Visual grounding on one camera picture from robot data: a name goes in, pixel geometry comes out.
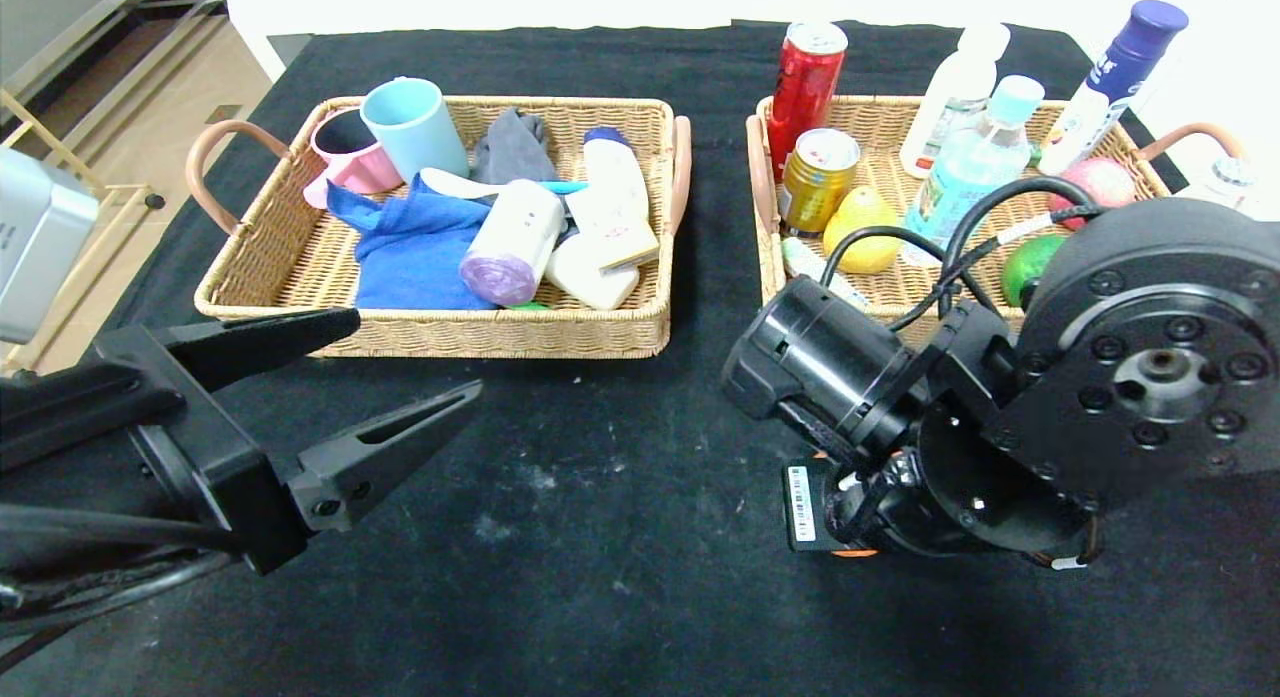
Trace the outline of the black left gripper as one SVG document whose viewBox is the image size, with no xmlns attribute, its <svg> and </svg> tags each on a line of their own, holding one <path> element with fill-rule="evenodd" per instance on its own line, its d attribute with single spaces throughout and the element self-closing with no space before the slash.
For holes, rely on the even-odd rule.
<svg viewBox="0 0 1280 697">
<path fill-rule="evenodd" d="M 202 547 L 271 570 L 303 550 L 307 529 L 352 529 L 468 425 L 483 382 L 306 448 L 291 496 L 215 393 L 358 327 L 353 308 L 133 325 L 101 334 L 70 368 L 4 379 L 3 501 L 28 513 L 3 536 L 3 567 L 33 577 L 99 568 L 142 547 L 191 546 L 200 528 Z"/>
</svg>

